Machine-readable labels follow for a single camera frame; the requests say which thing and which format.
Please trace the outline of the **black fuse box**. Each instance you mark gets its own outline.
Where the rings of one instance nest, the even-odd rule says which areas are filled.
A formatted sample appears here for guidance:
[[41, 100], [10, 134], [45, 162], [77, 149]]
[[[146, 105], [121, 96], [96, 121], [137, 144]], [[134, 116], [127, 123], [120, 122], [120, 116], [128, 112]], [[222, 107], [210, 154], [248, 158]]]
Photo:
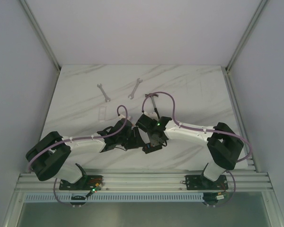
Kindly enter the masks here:
[[149, 153], [158, 151], [158, 150], [160, 150], [160, 149], [162, 149], [162, 145], [161, 145], [161, 144], [156, 145], [156, 146], [153, 146], [151, 143], [146, 143], [146, 144], [142, 147], [142, 151], [143, 151], [145, 154], [149, 154]]

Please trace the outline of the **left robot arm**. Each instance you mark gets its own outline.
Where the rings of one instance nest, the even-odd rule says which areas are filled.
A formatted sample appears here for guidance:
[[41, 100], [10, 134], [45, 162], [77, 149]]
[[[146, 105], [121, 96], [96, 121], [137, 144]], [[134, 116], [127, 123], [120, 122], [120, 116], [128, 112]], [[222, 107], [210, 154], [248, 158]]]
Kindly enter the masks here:
[[91, 137], [62, 137], [57, 131], [50, 132], [26, 153], [29, 168], [39, 181], [58, 178], [71, 189], [89, 189], [89, 176], [75, 156], [103, 153], [121, 146], [124, 150], [145, 146], [138, 127], [130, 121], [119, 120]]

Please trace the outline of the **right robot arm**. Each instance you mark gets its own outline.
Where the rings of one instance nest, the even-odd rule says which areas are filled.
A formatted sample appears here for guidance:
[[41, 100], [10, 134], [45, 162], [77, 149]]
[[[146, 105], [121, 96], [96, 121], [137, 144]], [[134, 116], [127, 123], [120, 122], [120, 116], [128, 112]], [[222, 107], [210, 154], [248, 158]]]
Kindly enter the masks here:
[[206, 164], [200, 175], [186, 177], [189, 190], [228, 189], [226, 171], [233, 170], [239, 159], [244, 143], [225, 123], [204, 127], [175, 123], [170, 117], [152, 119], [143, 114], [136, 126], [147, 133], [151, 145], [163, 145], [167, 140], [181, 140], [208, 148], [212, 160]]

